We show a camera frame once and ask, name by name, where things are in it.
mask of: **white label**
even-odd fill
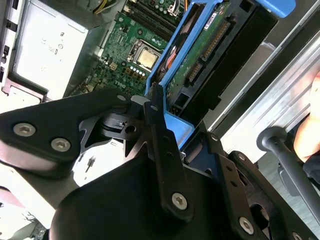
[[[212,14],[212,16],[210,17],[210,19],[208,20],[208,22],[206,23],[206,25],[204,26],[204,30],[208,30],[208,28],[210,27],[210,25],[212,24],[212,22],[215,20],[216,16],[217,16],[217,13],[214,12],[214,13]]]

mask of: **screw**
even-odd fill
[[[125,101],[126,100],[126,98],[124,97],[124,96],[122,96],[122,95],[118,95],[118,96],[116,96],[118,99],[120,99],[121,101]]]
[[[246,219],[245,217],[240,217],[239,218],[239,223],[240,226],[242,227],[242,229],[249,235],[254,234],[254,227],[252,226],[251,222],[249,222],[248,219]]]
[[[22,137],[30,137],[36,133],[36,128],[29,123],[18,123],[13,127],[13,132]]]
[[[151,105],[151,108],[155,111],[158,111],[158,108],[155,105]]]
[[[172,203],[180,210],[185,210],[188,206],[187,199],[181,193],[172,194]]]
[[[66,152],[70,149],[71,144],[67,139],[58,137],[51,141],[51,147],[58,152]]]
[[[242,161],[245,161],[245,160],[246,160],[246,157],[243,156],[241,153],[238,153],[238,157],[239,157]]]
[[[218,138],[217,138],[215,135],[211,134],[211,138],[212,138],[213,140],[215,140],[216,142],[218,142]]]
[[[296,233],[295,231],[292,232],[292,236],[294,238],[294,240],[302,240],[302,238],[300,237],[300,235],[298,233]]]

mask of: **black metal bracket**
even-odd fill
[[[189,222],[194,215],[193,201],[175,136],[166,128],[160,101],[163,89],[152,87],[151,101],[146,100],[143,106],[117,90],[106,89],[1,114],[1,161],[57,179],[71,172],[81,153],[110,138],[124,141],[128,160],[142,154],[146,144],[147,155],[155,162],[162,209],[175,219]],[[16,126],[21,123],[33,127],[33,134],[17,133]],[[57,138],[69,149],[55,149],[52,142]],[[187,207],[180,209],[174,204],[175,193],[187,200]]]
[[[183,149],[185,163],[219,182],[223,195],[220,207],[225,206],[227,212],[221,218],[227,239],[295,240],[295,234],[317,239],[243,153],[227,155],[219,138],[203,127],[192,137]],[[241,217],[251,223],[252,235],[240,225]]]
[[[301,239],[317,239],[246,155],[233,151],[228,158],[238,169],[251,211],[259,207],[267,215],[273,240],[296,240],[295,234]]]

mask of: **black lever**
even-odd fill
[[[273,126],[259,134],[256,144],[260,150],[273,152],[279,159],[280,164],[289,175],[305,204],[320,225],[320,197],[303,169],[299,166],[297,157],[284,144],[286,139],[286,131],[281,127]]]

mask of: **metal sheet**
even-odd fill
[[[221,138],[224,150],[258,161],[265,154],[256,145],[260,132],[271,126],[289,131],[308,114],[309,91],[319,69],[320,32]]]
[[[92,14],[68,3],[61,9],[38,0],[26,4],[13,72],[47,89],[49,99],[60,99],[74,72],[89,71],[92,46],[104,29]]]
[[[297,1],[294,12],[278,24],[267,36],[240,72],[235,76],[230,85],[220,96],[218,106],[209,110],[203,118],[208,131],[213,131],[225,118],[236,102],[257,81],[260,73],[277,56],[290,41],[292,35],[299,31],[301,25],[320,5],[320,0]]]

